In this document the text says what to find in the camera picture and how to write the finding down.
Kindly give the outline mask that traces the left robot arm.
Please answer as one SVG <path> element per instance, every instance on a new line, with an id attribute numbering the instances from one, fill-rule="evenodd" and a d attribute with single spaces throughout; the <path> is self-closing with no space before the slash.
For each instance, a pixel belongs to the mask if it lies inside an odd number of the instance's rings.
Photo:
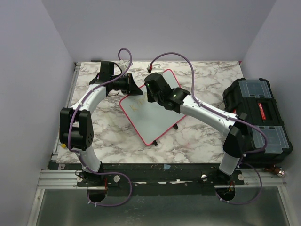
<path id="1" fill-rule="evenodd" d="M 143 94 L 132 74 L 127 72 L 131 65 L 131 61 L 102 61 L 99 73 L 89 82 L 84 96 L 72 107 L 60 111 L 59 140 L 78 156 L 83 170 L 89 173 L 89 182 L 94 186 L 104 182 L 104 174 L 101 172 L 102 163 L 92 147 L 92 114 L 112 90 L 130 96 Z"/>

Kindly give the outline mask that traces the pink framed whiteboard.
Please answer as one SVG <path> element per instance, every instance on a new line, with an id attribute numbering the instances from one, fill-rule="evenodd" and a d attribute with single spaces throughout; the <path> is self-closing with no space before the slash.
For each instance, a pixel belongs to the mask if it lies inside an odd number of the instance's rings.
<path id="1" fill-rule="evenodd" d="M 140 87 L 143 94 L 125 96 L 119 106 L 146 146 L 150 146 L 167 131 L 174 128 L 185 115 L 168 111 L 158 103 L 147 100 L 146 86 Z"/>

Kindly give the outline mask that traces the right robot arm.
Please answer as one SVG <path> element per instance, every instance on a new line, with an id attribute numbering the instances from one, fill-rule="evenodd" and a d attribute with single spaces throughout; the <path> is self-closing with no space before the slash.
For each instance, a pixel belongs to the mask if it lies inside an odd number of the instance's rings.
<path id="1" fill-rule="evenodd" d="M 144 79 L 148 102 L 157 102 L 166 110 L 196 118 L 213 127 L 226 137 L 223 144 L 224 157 L 216 173 L 217 181 L 223 185 L 233 180 L 233 172 L 250 145 L 252 130 L 234 113 L 222 111 L 193 98 L 180 87 L 171 88 L 163 75 L 151 73 Z"/>

